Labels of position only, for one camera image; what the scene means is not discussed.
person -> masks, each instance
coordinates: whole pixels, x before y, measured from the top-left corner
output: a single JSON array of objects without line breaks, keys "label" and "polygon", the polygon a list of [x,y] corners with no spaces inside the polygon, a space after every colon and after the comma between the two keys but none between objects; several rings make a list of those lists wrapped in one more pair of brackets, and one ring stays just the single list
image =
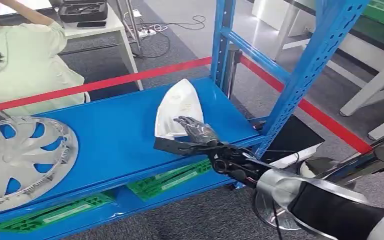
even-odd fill
[{"label": "person", "polygon": [[[64,29],[53,19],[17,0],[0,0],[31,24],[0,25],[0,103],[82,85],[85,79],[57,55],[67,44]],[[79,93],[4,110],[30,116],[85,102]]]}]

perforated blue post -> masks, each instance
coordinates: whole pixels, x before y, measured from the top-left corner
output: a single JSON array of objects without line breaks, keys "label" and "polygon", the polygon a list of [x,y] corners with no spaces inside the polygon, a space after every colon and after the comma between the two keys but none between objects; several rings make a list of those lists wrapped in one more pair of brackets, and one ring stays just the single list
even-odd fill
[{"label": "perforated blue post", "polygon": [[236,0],[218,0],[215,9],[214,37],[212,43],[211,78],[223,86],[229,40],[222,35],[222,28],[232,29]]},{"label": "perforated blue post", "polygon": [[262,134],[266,138],[256,151],[258,157],[264,154],[313,81],[320,75],[368,1],[327,2],[323,18],[263,126]]},{"label": "perforated blue post", "polygon": [[223,84],[227,48],[230,42],[236,44],[244,54],[250,56],[269,74],[285,83],[270,115],[254,119],[254,121],[265,120],[260,138],[250,142],[255,145],[260,143],[256,149],[258,157],[267,150],[369,2],[369,0],[316,1],[318,1],[316,30],[292,73],[287,72],[232,31],[235,0],[217,1],[211,64],[211,77],[215,83],[218,86]]}]

power strip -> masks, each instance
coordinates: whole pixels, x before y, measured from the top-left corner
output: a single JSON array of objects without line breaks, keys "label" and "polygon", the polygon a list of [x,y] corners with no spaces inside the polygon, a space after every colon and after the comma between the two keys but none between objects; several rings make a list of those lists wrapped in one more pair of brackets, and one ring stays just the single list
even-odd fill
[{"label": "power strip", "polygon": [[153,29],[148,29],[148,30],[143,29],[143,30],[137,31],[137,32],[139,33],[139,38],[141,38],[141,39],[157,34],[157,32]]}]

red barrier tape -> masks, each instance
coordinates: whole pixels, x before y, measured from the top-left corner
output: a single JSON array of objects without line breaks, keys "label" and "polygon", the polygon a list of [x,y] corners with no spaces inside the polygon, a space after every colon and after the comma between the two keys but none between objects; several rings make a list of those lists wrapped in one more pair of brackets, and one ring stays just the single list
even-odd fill
[{"label": "red barrier tape", "polygon": [[[264,71],[260,66],[249,60],[245,56],[242,56],[240,62],[249,68],[253,73],[257,74],[262,80],[266,81],[270,86],[281,92],[284,88],[283,83],[278,81],[276,78]],[[320,109],[315,107],[309,101],[304,98],[298,104],[298,107],[304,110],[308,115],[312,116],[320,124],[329,129],[333,134],[344,140],[348,145],[353,147],[360,153],[367,153],[372,150],[372,147],[363,141],[361,138],[356,136],[350,130],[339,124],[330,116],[326,115]]]},{"label": "red barrier tape", "polygon": [[27,104],[34,104],[34,103],[38,103],[46,100],[61,98],[61,97],[65,97],[73,94],[79,94],[83,92],[104,89],[104,88],[108,88],[108,87],[112,87],[120,84],[134,82],[137,80],[153,78],[153,77],[164,75],[164,74],[169,74],[173,72],[178,72],[186,69],[208,65],[210,63],[211,63],[211,57],[209,56],[209,57],[204,57],[204,58],[187,61],[187,62],[181,62],[181,63],[169,65],[169,66],[157,67],[150,70],[141,71],[138,73],[132,73],[129,75],[118,76],[118,77],[114,77],[106,80],[92,82],[92,83],[84,84],[81,86],[74,86],[70,88],[65,88],[61,90],[56,90],[56,91],[46,92],[46,93],[42,93],[34,96],[20,98],[17,100],[6,101],[6,102],[0,103],[0,111],[5,109],[24,106]]}]

hand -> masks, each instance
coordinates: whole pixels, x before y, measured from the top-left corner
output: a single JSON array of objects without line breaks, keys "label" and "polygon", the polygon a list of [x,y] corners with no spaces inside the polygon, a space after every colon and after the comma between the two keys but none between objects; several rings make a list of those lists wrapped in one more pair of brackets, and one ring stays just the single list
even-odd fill
[{"label": "hand", "polygon": [[214,130],[210,125],[202,123],[190,116],[179,116],[174,119],[186,130],[190,140],[197,144],[208,144],[211,141],[219,142]]}]

